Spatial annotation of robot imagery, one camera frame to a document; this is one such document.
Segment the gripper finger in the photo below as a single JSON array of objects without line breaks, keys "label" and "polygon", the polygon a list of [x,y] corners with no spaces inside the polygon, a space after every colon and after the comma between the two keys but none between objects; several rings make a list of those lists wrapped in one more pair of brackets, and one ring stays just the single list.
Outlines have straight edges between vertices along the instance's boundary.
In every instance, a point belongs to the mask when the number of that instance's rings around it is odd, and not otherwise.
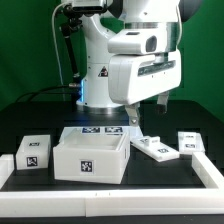
[{"label": "gripper finger", "polygon": [[159,114],[163,115],[167,112],[168,99],[169,99],[168,91],[158,95],[156,109]]},{"label": "gripper finger", "polygon": [[130,126],[139,125],[139,120],[140,120],[139,107],[140,107],[139,103],[134,103],[134,104],[125,106],[125,110],[129,117]]}]

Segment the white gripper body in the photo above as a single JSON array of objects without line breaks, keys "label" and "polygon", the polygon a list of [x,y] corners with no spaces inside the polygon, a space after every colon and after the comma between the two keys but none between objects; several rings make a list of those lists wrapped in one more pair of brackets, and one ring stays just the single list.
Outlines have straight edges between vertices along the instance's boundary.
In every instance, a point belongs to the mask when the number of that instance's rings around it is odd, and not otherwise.
[{"label": "white gripper body", "polygon": [[131,105],[179,86],[181,55],[168,54],[168,61],[155,63],[154,55],[112,56],[108,67],[109,96],[114,103]]}]

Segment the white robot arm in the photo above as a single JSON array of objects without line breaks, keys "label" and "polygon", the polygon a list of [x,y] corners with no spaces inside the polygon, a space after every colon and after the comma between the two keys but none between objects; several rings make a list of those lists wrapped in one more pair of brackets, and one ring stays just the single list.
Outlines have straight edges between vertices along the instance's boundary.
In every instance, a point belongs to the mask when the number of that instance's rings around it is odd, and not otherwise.
[{"label": "white robot arm", "polygon": [[68,18],[63,35],[70,56],[70,35],[81,28],[87,72],[73,72],[77,106],[98,114],[123,108],[129,124],[139,123],[142,100],[155,96],[157,112],[167,111],[169,91],[181,81],[177,46],[182,24],[203,0],[61,0]]}]

